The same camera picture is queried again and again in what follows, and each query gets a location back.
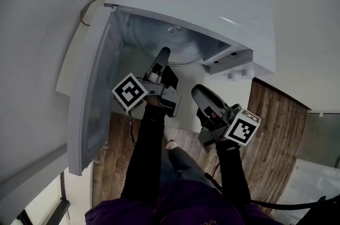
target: white wall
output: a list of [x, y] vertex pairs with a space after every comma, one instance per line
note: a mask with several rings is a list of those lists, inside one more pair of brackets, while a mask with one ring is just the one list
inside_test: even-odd
[[[26, 206], [25, 210], [33, 225], [45, 224], [46, 219], [54, 212], [60, 203], [60, 177], [55, 178]], [[66, 215], [59, 225], [67, 225]]]
[[93, 162], [81, 177], [64, 171], [66, 198], [70, 202], [69, 214], [72, 225], [85, 225], [85, 213], [92, 208]]
[[318, 110], [340, 108], [340, 0], [272, 0], [276, 73], [263, 80]]
[[[277, 204], [301, 204], [316, 202], [340, 194], [340, 170], [316, 163], [296, 160], [291, 177]], [[289, 225], [296, 224], [309, 209], [295, 211], [273, 210], [275, 220]]]
[[22, 223], [18, 219], [14, 219], [11, 225], [22, 225]]

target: purple jacket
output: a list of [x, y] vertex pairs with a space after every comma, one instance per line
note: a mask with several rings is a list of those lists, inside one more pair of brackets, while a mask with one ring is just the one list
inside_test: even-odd
[[155, 208], [147, 202], [118, 198], [101, 202], [85, 218], [87, 225], [281, 224], [255, 204], [239, 213], [218, 190], [193, 180], [179, 180], [160, 189]]

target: black strap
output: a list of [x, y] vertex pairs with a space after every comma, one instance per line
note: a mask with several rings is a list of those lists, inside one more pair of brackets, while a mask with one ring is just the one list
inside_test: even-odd
[[[215, 181], [215, 179], [209, 174], [205, 173], [205, 177], [211, 181], [211, 183], [222, 193], [222, 187]], [[266, 208], [276, 209], [276, 210], [301, 210], [301, 209], [308, 209], [320, 205], [320, 203], [327, 202], [327, 203], [339, 203], [340, 202], [340, 195], [337, 195], [334, 198], [330, 198], [326, 200], [326, 196], [321, 197], [317, 202], [311, 203], [303, 203], [303, 204], [275, 204], [269, 202], [261, 202], [251, 200], [252, 203], [261, 205]]]

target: cable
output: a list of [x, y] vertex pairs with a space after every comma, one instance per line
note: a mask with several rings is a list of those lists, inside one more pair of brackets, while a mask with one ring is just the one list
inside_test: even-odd
[[93, 1], [91, 1], [91, 2], [89, 2], [81, 11], [80, 11], [80, 22], [81, 23], [83, 23], [85, 26], [90, 26], [90, 24], [87, 24], [87, 23], [85, 23], [84, 21], [83, 21], [83, 18], [84, 18], [84, 16], [85, 16], [85, 14], [86, 14], [86, 11], [88, 10], [88, 8], [91, 6], [91, 4], [93, 3], [93, 2], [95, 2], [95, 1], [97, 1], [97, 0], [93, 0]]
[[219, 167], [219, 163], [216, 165], [216, 167], [214, 167], [214, 169], [212, 170], [212, 178], [214, 177], [215, 175], [215, 172], [217, 170], [217, 168]]
[[133, 136], [133, 133], [132, 133], [132, 116], [131, 116], [131, 112], [129, 111], [129, 116], [130, 116], [130, 135], [131, 135], [131, 141], [132, 141], [132, 144], [133, 144], [133, 147], [136, 146], [136, 141], [134, 140], [134, 136]]
[[[213, 179], [213, 176], [211, 176], [209, 173], [205, 173], [205, 177], [211, 181], [211, 183], [216, 187], [218, 191], [222, 194], [222, 187], [221, 185], [216, 182], [215, 179]], [[261, 201], [255, 201], [251, 200], [252, 203], [261, 205], [266, 208], [276, 209], [276, 210], [301, 210], [301, 209], [308, 209], [312, 208], [313, 206], [316, 206], [320, 204], [320, 202], [327, 202], [327, 203], [340, 203], [340, 195], [330, 198], [328, 200], [325, 200], [326, 197], [322, 197], [317, 202], [310, 202], [310, 203], [302, 203], [302, 204], [275, 204], [275, 203], [269, 203], [269, 202], [261, 202]]]

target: leg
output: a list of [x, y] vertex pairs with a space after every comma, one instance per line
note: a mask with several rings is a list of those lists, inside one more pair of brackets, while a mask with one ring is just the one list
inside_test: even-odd
[[205, 177], [203, 169], [187, 154], [186, 151], [175, 147], [168, 153], [170, 162], [177, 170], [179, 179], [200, 181], [210, 187], [213, 184]]
[[222, 195], [237, 209], [250, 203], [250, 192], [239, 148], [240, 146], [231, 140], [216, 143], [222, 177]]
[[165, 149], [164, 143], [162, 143], [159, 188], [162, 188], [166, 184], [172, 183], [176, 180], [177, 180], [177, 177], [176, 177], [175, 169], [170, 162], [168, 152]]
[[126, 172], [121, 198], [156, 204], [165, 111], [146, 105], [138, 139]]

